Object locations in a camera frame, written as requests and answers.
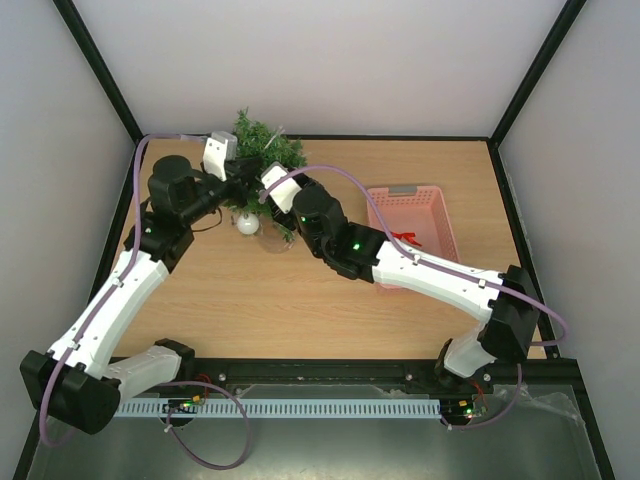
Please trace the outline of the small green christmas tree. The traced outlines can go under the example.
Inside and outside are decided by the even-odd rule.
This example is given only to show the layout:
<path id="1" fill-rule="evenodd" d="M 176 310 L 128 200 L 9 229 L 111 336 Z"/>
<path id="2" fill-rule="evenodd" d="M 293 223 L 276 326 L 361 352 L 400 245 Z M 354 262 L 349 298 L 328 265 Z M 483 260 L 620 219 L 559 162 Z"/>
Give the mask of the small green christmas tree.
<path id="1" fill-rule="evenodd" d="M 266 124 L 259 120 L 252 119 L 249 116 L 247 108 L 244 108 L 238 111 L 237 118 L 234 122 L 233 130 L 237 124 L 245 124 L 245 123 Z M 269 125 L 267 126 L 272 130 L 281 128 L 284 133 L 284 128 L 282 126 L 280 127 L 270 127 Z M 264 165 L 262 159 L 261 159 L 261 165 L 262 165 L 262 172 L 261 172 L 261 175 L 262 175 L 262 173 L 270 165 L 268 166 Z M 292 170 L 297 168 L 285 167 L 286 170 Z M 231 214 L 231 223 L 235 227 L 236 227 L 236 220 L 240 214 L 247 212 L 247 213 L 253 213 L 257 215 L 259 217 L 260 224 L 261 224 L 259 231 L 255 235 L 252 235 L 252 236 L 244 235 L 244 237 L 255 237 L 258 240 L 259 245 L 268 253 L 274 253 L 274 254 L 284 253 L 294 245 L 296 240 L 296 233 L 288 232 L 287 230 L 283 229 L 273 221 L 271 217 L 271 212 L 267 203 L 261 204 L 259 202 L 259 191 L 262 188 L 263 186 L 261 184 L 260 188 L 257 191 L 249 192 L 247 203 L 244 206 L 240 206 L 238 203 L 233 203 L 229 201 L 225 204 L 225 208 Z"/>

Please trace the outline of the white ball ornament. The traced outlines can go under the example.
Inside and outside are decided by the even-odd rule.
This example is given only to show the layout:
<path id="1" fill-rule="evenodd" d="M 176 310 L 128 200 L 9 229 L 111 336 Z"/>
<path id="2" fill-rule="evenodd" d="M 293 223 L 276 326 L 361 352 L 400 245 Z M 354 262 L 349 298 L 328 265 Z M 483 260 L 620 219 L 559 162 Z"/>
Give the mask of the white ball ornament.
<path id="1" fill-rule="evenodd" d="M 236 220 L 237 230 L 245 236 L 255 235 L 260 229 L 259 217 L 253 213 L 242 213 Z"/>

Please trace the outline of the clear string lights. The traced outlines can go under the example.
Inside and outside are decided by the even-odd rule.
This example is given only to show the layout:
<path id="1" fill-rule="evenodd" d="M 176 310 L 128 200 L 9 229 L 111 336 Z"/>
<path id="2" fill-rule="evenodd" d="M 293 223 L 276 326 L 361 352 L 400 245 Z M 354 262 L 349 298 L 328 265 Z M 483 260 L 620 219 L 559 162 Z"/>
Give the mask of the clear string lights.
<path id="1" fill-rule="evenodd" d="M 273 162 L 292 168 L 307 164 L 302 143 L 290 140 L 281 128 L 272 130 L 263 123 L 245 123 L 237 124 L 233 134 L 237 137 L 239 158 L 260 157 L 266 166 Z"/>

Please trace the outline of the pink plastic basket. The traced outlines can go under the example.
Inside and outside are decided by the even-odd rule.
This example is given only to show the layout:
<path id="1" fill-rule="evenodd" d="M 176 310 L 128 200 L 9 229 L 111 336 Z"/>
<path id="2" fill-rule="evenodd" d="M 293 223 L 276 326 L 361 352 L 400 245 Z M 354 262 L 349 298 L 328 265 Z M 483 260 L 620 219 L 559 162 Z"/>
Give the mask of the pink plastic basket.
<path id="1" fill-rule="evenodd" d="M 457 243 L 437 186 L 396 185 L 367 189 L 391 232 L 415 232 L 422 252 L 459 262 Z"/>

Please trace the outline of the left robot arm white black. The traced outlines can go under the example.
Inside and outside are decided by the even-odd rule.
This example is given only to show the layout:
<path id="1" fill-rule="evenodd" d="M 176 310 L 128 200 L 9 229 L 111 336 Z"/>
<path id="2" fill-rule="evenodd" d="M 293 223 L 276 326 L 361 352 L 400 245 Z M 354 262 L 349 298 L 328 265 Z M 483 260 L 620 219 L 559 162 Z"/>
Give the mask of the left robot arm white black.
<path id="1" fill-rule="evenodd" d="M 223 167 L 203 162 L 200 169 L 179 155 L 155 162 L 149 196 L 109 278 L 47 353 L 30 351 L 20 364 L 41 415 L 95 434 L 122 403 L 190 373 L 193 349 L 167 339 L 125 360 L 111 358 L 145 301 L 190 247 L 193 224 L 229 200 L 246 201 L 260 165 L 257 157 L 227 160 Z"/>

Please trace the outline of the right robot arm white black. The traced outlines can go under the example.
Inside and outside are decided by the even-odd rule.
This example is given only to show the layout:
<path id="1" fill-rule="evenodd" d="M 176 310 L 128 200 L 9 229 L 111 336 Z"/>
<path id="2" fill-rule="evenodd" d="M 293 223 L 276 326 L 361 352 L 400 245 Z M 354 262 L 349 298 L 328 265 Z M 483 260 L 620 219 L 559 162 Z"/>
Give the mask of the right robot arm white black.
<path id="1" fill-rule="evenodd" d="M 527 359 L 539 313 L 531 304 L 536 296 L 530 275 L 521 267 L 477 270 L 399 245 L 381 230 L 349 221 L 341 203 L 319 184 L 289 181 L 269 192 L 267 201 L 338 275 L 414 291 L 477 320 L 441 349 L 436 379 L 443 389 L 460 390 L 495 361 Z"/>

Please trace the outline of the red ribbon bow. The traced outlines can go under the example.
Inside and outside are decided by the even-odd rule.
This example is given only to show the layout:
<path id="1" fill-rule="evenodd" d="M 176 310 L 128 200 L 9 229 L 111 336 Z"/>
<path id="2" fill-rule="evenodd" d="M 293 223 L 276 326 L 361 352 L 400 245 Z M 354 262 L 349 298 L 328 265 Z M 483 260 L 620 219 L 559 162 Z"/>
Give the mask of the red ribbon bow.
<path id="1" fill-rule="evenodd" d="M 422 244 L 417 241 L 415 232 L 393 232 L 392 235 L 395 239 L 407 245 L 422 246 Z"/>

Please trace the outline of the black aluminium rail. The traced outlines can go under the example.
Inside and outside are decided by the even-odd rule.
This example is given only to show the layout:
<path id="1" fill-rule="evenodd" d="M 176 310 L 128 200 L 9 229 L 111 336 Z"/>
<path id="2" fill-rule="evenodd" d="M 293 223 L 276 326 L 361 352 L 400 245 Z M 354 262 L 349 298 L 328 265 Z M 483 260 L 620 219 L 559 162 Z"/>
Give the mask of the black aluminium rail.
<path id="1" fill-rule="evenodd" d="M 195 358 L 178 373 L 180 380 L 194 380 L 200 374 L 216 385 L 236 389 L 254 384 L 375 385 L 406 393 L 432 396 L 492 391 L 496 385 L 513 385 L 514 365 L 494 363 L 483 367 L 469 380 L 439 377 L 434 360 L 283 360 Z"/>

